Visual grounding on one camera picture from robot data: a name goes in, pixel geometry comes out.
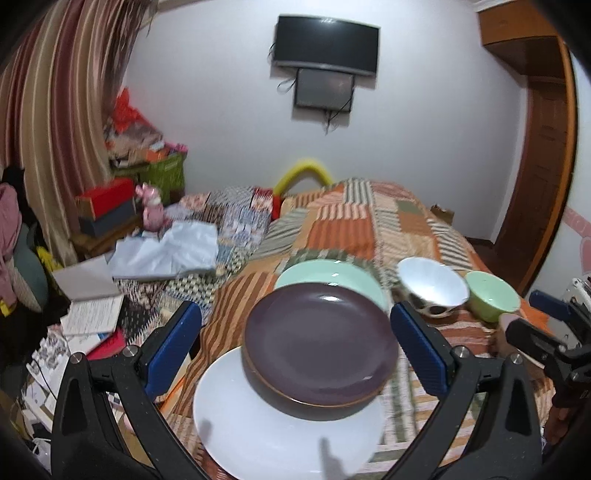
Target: green bowl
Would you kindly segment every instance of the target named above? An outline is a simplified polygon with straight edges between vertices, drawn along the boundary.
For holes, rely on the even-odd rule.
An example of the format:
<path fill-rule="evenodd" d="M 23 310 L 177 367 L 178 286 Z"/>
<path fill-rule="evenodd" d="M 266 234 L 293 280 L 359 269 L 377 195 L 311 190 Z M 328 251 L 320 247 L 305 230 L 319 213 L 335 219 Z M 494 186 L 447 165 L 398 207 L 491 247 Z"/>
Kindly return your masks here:
<path fill-rule="evenodd" d="M 517 292 L 499 277 L 474 270 L 466 275 L 465 280 L 470 288 L 468 306 L 485 322 L 496 323 L 499 315 L 513 313 L 521 307 Z"/>

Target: wooden floor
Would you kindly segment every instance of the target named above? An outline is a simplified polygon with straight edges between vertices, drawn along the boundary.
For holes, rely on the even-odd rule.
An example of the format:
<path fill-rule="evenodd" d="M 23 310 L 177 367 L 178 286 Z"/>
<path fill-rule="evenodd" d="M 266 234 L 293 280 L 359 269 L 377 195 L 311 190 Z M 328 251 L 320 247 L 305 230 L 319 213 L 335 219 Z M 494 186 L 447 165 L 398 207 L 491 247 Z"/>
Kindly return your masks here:
<path fill-rule="evenodd" d="M 505 258 L 497 255 L 495 246 L 491 241 L 477 238 L 468 238 L 467 240 L 492 273 L 497 277 L 501 277 L 513 288 L 518 287 L 521 277 L 515 271 L 515 265 L 513 262 L 508 262 Z"/>

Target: bed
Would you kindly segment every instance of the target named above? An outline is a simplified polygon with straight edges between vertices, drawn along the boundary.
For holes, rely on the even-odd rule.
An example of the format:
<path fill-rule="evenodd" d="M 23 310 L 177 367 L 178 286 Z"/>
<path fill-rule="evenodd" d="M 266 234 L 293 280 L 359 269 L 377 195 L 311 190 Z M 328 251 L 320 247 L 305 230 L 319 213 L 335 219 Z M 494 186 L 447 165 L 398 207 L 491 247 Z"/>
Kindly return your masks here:
<path fill-rule="evenodd" d="M 170 311 L 184 299 L 193 300 L 202 308 L 206 326 L 201 332 L 201 350 L 187 369 L 167 421 L 197 462 L 212 478 L 221 480 L 232 477 L 204 451 L 193 426 L 194 389 L 209 365 L 241 344 L 249 312 L 272 290 L 286 268 L 315 258 L 351 262 L 375 276 L 391 303 L 398 300 L 395 267 L 403 258 L 433 258 L 459 274 L 486 270 L 460 233 L 437 219 L 411 192 L 394 183 L 350 179 L 290 196 L 282 205 L 281 217 L 273 223 L 269 223 L 269 195 L 267 190 L 233 189 L 185 197 L 182 204 L 194 212 L 195 218 L 218 224 L 222 252 L 219 271 L 215 276 L 196 275 L 171 281 L 157 287 L 161 289 L 159 295 L 151 297 L 157 297 L 159 305 Z M 545 328 L 545 316 L 525 301 L 521 315 Z M 479 356 L 496 353 L 494 329 L 467 310 L 458 310 L 435 325 L 452 346 L 466 345 Z M 144 328 L 141 339 L 153 327 Z M 533 383 L 538 416 L 543 421 L 551 405 L 553 387 L 547 379 Z M 373 458 L 354 476 L 356 480 L 381 478 L 416 437 L 437 404 L 436 397 L 423 390 L 402 350 L 381 398 L 387 411 L 384 438 Z M 445 462 L 461 454 L 482 400 L 478 395 L 474 398 Z"/>

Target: striped curtain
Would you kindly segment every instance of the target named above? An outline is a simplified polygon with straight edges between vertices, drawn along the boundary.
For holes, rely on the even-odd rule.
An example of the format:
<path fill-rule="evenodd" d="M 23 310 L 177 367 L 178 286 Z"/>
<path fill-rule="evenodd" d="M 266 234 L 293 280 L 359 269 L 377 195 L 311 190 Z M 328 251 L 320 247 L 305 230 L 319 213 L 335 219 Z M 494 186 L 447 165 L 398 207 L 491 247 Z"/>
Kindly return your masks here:
<path fill-rule="evenodd" d="M 76 261 L 74 197 L 111 175 L 103 126 L 147 6 L 59 0 L 0 76 L 0 171 L 25 169 L 29 204 L 65 264 Z"/>

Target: green storage box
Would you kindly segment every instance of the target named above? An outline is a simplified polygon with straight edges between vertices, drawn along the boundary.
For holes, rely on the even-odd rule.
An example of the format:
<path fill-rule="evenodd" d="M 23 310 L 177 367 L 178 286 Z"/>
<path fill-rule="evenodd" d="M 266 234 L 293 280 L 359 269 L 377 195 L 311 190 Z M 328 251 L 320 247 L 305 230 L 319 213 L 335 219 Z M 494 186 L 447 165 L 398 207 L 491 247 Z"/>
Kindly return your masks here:
<path fill-rule="evenodd" d="M 135 184 L 149 183 L 158 187 L 162 196 L 162 203 L 169 205 L 171 196 L 173 202 L 178 202 L 184 195 L 183 163 L 184 153 L 174 153 L 156 163 L 142 163 L 133 167 L 114 168 L 115 177 L 127 177 Z"/>

